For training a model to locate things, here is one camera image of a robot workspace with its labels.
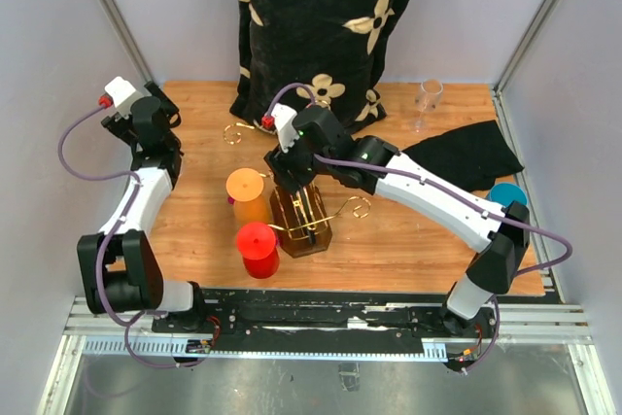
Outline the blue wine glass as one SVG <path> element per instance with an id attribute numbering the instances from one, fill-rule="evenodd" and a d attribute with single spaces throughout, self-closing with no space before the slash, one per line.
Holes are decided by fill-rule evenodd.
<path id="1" fill-rule="evenodd" d="M 510 206 L 513 202 L 528 205 L 526 193 L 519 186 L 508 182 L 492 186 L 486 195 L 486 199 L 504 207 Z"/>

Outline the gold wire wine glass rack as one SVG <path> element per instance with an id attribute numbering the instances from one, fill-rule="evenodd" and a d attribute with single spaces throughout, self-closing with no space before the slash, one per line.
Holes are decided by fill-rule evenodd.
<path id="1" fill-rule="evenodd" d="M 278 236 L 280 248 L 292 258 L 327 250 L 332 239 L 330 222 L 350 203 L 354 205 L 352 215 L 358 219 L 366 217 L 370 211 L 370 202 L 366 198 L 352 196 L 330 215 L 314 184 L 290 194 L 275 184 L 271 171 L 258 172 L 264 179 L 263 195 L 271 212 L 271 222 L 267 225 Z"/>

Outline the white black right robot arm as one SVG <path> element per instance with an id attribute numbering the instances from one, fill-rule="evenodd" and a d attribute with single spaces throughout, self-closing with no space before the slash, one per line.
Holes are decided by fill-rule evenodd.
<path id="1" fill-rule="evenodd" d="M 286 191 L 296 193 L 327 175 L 346 188 L 425 215 L 472 249 L 466 272 L 441 306 L 439 320 L 447 334 L 467 334 L 482 306 L 509 291 L 530 243 L 525 205 L 504 207 L 459 189 L 378 137 L 353 139 L 329 109 L 318 105 L 296 111 L 275 104 L 261 123 L 278 137 L 278 146 L 264 159 Z"/>

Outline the clear wine glass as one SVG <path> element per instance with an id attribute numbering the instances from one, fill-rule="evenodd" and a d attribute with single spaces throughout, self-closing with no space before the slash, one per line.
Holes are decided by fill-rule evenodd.
<path id="1" fill-rule="evenodd" d="M 416 119 L 413 129 L 422 132 L 425 129 L 426 115 L 439 105 L 444 91 L 443 83 L 436 79 L 428 79 L 420 83 L 415 97 Z"/>

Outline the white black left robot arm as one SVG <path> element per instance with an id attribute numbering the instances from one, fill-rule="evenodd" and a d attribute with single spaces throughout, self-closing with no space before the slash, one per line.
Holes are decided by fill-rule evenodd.
<path id="1" fill-rule="evenodd" d="M 99 104 L 113 109 L 101 124 L 129 147 L 131 164 L 112 217 L 77 244 L 88 309 L 108 315 L 156 312 L 186 332 L 198 332 L 208 321 L 199 286 L 165 280 L 149 242 L 182 168 L 182 144 L 173 132 L 181 123 L 179 109 L 156 84 L 139 91 L 122 77 L 105 85 Z"/>

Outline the magenta wine glass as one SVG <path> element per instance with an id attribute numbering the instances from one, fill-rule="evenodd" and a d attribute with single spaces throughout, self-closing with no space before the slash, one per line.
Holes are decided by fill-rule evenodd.
<path id="1" fill-rule="evenodd" d="M 227 202 L 230 205 L 234 205 L 235 200 L 231 196 L 227 196 Z M 279 247 L 281 246 L 281 243 L 280 243 L 280 240 L 278 239 L 278 236 L 277 236 L 277 246 L 279 246 Z"/>

